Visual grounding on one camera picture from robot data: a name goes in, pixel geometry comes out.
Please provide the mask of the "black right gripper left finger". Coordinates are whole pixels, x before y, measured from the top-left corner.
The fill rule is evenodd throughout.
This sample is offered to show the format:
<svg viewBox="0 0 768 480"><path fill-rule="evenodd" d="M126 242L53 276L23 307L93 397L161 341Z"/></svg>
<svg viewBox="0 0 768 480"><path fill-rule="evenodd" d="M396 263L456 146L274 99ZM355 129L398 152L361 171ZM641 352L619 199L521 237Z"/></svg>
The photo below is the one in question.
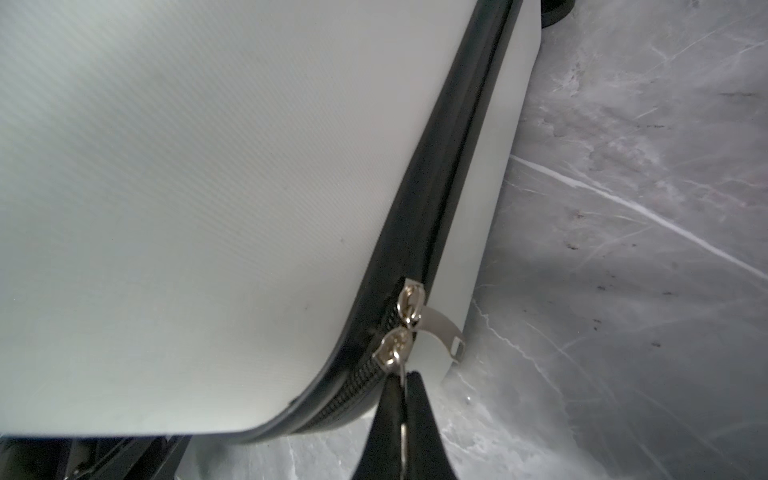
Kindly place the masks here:
<svg viewBox="0 0 768 480"><path fill-rule="evenodd" d="M353 480L395 480L403 470L404 403L401 377L389 375Z"/></svg>

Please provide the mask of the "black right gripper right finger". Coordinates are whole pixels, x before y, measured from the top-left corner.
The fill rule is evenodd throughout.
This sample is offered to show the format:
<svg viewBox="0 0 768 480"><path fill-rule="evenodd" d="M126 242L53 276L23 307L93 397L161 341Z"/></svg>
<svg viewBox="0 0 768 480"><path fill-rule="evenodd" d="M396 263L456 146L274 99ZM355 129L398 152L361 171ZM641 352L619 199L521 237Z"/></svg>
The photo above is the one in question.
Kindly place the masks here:
<svg viewBox="0 0 768 480"><path fill-rule="evenodd" d="M405 380L405 463L408 480L457 480L446 454L421 375L412 371Z"/></svg>

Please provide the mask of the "white hard-shell suitcase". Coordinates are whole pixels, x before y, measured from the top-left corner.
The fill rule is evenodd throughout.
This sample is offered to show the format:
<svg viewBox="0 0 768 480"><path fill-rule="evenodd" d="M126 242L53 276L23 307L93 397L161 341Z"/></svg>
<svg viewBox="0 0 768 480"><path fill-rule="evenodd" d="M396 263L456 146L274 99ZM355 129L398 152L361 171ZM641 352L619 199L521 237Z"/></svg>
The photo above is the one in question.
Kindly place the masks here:
<svg viewBox="0 0 768 480"><path fill-rule="evenodd" d="M538 1L5 1L1 432L333 428L437 382Z"/></svg>

